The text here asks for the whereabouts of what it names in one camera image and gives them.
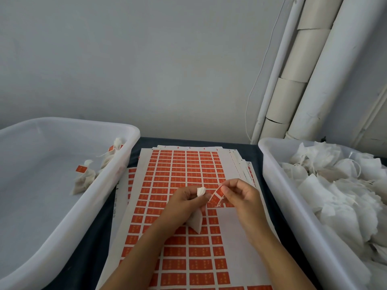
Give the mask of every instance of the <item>dark blue tablecloth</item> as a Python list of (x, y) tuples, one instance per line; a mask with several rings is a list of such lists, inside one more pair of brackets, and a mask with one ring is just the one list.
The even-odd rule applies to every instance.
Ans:
[[(262, 176), (263, 155), (256, 145), (233, 143), (172, 140), (162, 138), (141, 137), (133, 147), (128, 167), (135, 167), (142, 148), (152, 148), (157, 145), (180, 146), (222, 146), (223, 148), (237, 149), (246, 161), (253, 163), (259, 185), (265, 198), (268, 213), (277, 231), (283, 246), (292, 255), (312, 283), (321, 289), (321, 286), (299, 247), (292, 231), (286, 223), (276, 201), (268, 189)], [(99, 214), (91, 224), (82, 241), (66, 263), (59, 275), (47, 286), (46, 290), (76, 289), (94, 290), (108, 256), (111, 220), (113, 216), (114, 192), (106, 200)]]

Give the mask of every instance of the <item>plastic container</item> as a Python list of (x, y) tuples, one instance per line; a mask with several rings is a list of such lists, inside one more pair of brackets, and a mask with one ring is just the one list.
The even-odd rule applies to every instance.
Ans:
[[(125, 144), (90, 187), (70, 195), (87, 159), (99, 170), (116, 137)], [(0, 130), (0, 289), (41, 289), (64, 267), (128, 165), (140, 137), (126, 124), (39, 118)]]
[[(262, 173), (265, 181), (322, 287), (327, 290), (366, 290), (279, 165), (289, 162), (301, 142), (305, 146), (314, 144), (312, 141), (278, 138), (259, 141), (258, 146), (264, 155)], [(354, 151), (345, 146), (341, 149), (344, 156)]]

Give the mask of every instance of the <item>stack of sticker sheets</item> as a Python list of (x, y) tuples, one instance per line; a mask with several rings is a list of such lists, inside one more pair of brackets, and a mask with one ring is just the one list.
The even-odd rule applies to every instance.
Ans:
[[(249, 244), (235, 208), (220, 200), (220, 184), (240, 178), (259, 191), (251, 162), (222, 147), (143, 148), (138, 166), (117, 185), (109, 255), (99, 289), (162, 213), (179, 187), (202, 185), (214, 196), (207, 203), (200, 234), (182, 225), (161, 250), (149, 289), (269, 290), (264, 265)], [(266, 217), (274, 232), (264, 204)]]

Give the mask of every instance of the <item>forearm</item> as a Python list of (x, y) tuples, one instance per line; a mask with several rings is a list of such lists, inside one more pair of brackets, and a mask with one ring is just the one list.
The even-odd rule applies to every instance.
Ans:
[(170, 235), (162, 222), (157, 220), (153, 223), (120, 266), (115, 269), (101, 290), (146, 289), (162, 246)]
[(266, 266), (276, 290), (315, 290), (315, 287), (275, 235), (266, 231), (254, 238), (253, 246)]

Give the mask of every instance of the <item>white cable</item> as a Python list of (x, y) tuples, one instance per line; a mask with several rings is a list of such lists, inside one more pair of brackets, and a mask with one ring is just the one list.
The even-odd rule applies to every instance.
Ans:
[(282, 11), (282, 8), (284, 7), (285, 1), (286, 1), (286, 0), (284, 0), (284, 1), (282, 2), (282, 6), (281, 6), (281, 9), (279, 10), (279, 13), (278, 13), (276, 22), (274, 23), (273, 29), (271, 30), (270, 40), (269, 40), (269, 42), (268, 42), (268, 46), (267, 46), (267, 49), (266, 49), (266, 52), (265, 52), (265, 55), (264, 55), (264, 59), (263, 59), (263, 61), (262, 61), (261, 68), (259, 69), (257, 79), (255, 80), (255, 83), (254, 83), (254, 85), (253, 85), (253, 88), (251, 89), (251, 92), (249, 93), (249, 96), (247, 97), (246, 111), (244, 112), (244, 127), (245, 127), (245, 129), (246, 129), (246, 135), (247, 135), (247, 137), (249, 138), (250, 141), (251, 141), (251, 138), (250, 138), (250, 136), (249, 136), (249, 133), (247, 132), (247, 108), (249, 107), (250, 96), (251, 96), (251, 94), (252, 94), (252, 92), (253, 92), (253, 90), (254, 90), (255, 85), (257, 84), (259, 75), (261, 74), (262, 68), (263, 68), (263, 66), (264, 66), (265, 58), (266, 58), (266, 55), (267, 55), (267, 53), (268, 53), (268, 49), (270, 48), (271, 40), (272, 40), (272, 38), (273, 38), (274, 29), (275, 29), (275, 27), (276, 27), (276, 25), (277, 25), (277, 22), (278, 22), (278, 19), (279, 19), (279, 15), (281, 14), (281, 11)]

